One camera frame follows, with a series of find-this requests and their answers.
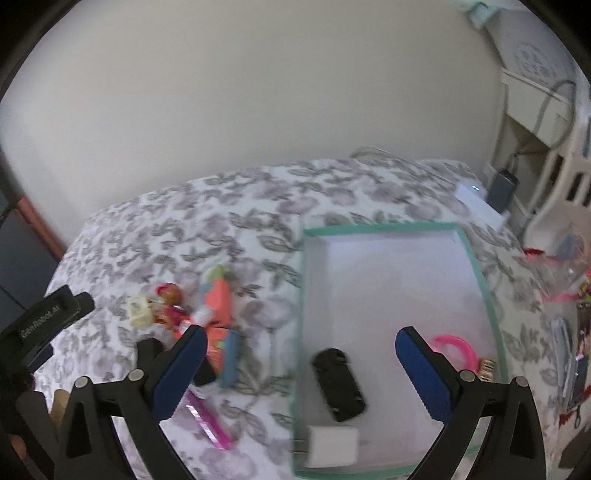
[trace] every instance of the blue gripper pad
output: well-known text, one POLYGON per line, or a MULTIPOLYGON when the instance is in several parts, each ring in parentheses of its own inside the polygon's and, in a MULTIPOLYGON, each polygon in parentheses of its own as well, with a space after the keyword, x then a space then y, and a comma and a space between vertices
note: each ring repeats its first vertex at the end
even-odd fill
POLYGON ((452 416, 453 392, 428 358, 432 355, 443 356, 433 352, 412 327, 405 327, 398 332, 395 348, 396 356, 431 418, 447 424, 452 416))
POLYGON ((173 415, 206 353, 205 329, 194 325, 187 329, 175 347, 162 354, 174 356, 168 360, 168 368, 152 388, 152 415, 156 421, 169 419, 173 415))

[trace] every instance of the white shelf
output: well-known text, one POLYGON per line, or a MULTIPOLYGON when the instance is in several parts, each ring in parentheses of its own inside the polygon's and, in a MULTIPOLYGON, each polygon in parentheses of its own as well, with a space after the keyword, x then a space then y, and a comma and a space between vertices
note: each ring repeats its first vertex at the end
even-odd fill
POLYGON ((568 126, 572 114, 571 102, 509 70, 502 69, 501 82, 506 85, 505 113, 530 132, 535 128, 544 100, 548 95, 551 96, 536 137, 548 147, 555 143, 568 126))

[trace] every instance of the metal screw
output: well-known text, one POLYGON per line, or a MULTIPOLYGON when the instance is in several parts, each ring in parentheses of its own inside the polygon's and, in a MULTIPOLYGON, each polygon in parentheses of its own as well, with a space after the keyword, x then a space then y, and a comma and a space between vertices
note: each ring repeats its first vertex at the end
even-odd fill
POLYGON ((460 378, 464 382, 474 382, 474 379, 476 378, 476 375, 474 375, 474 373, 473 372, 470 372, 469 370, 462 370, 460 372, 460 378))
POLYGON ((515 377, 515 383, 520 387, 527 387, 530 383, 527 381, 527 378, 519 376, 515 377))
POLYGON ((140 370, 139 368, 132 370, 131 372, 129 372, 129 375, 127 375, 127 378, 129 378, 132 382, 137 382, 138 380, 141 380, 143 377, 144 371, 140 370))
POLYGON ((79 377, 79 378, 76 378, 76 381, 74 382, 74 386, 76 388, 83 388, 86 386, 87 383, 88 383, 88 377, 79 377))

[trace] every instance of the white wall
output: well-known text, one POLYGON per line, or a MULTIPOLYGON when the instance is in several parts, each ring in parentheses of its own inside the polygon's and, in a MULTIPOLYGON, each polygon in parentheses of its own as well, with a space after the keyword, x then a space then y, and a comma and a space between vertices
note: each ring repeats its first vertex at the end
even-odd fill
POLYGON ((373 144, 479 171, 499 63, 447 0, 82 0, 0 104, 0 142, 66 242, 157 187, 373 144))

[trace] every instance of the floral bedspread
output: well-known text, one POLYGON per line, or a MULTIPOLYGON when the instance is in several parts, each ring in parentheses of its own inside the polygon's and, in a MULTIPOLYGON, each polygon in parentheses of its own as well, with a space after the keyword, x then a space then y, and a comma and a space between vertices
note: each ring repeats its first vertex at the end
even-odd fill
MULTIPOLYGON (((462 163, 422 162, 450 180, 474 178, 462 163)), ((222 256, 235 272, 233 311, 245 342, 234 389, 211 400, 237 446, 216 450, 186 408, 161 425, 197 478, 291 479, 289 405, 303 228, 457 222, 492 292, 510 378, 525 375, 531 384, 550 461, 557 377, 538 286, 513 234, 496 234, 471 216, 453 188, 405 161, 367 155, 218 174, 101 210, 88 219, 49 286, 88 291, 96 310, 55 338, 54 356, 37 372, 38 389, 51 403, 55 389, 70 390, 81 375, 119 380, 134 367, 138 340, 155 336, 171 344, 161 326, 131 326, 126 298, 175 282, 191 305, 201 272, 222 256)), ((129 434, 121 437, 138 477, 150 478, 129 434)))

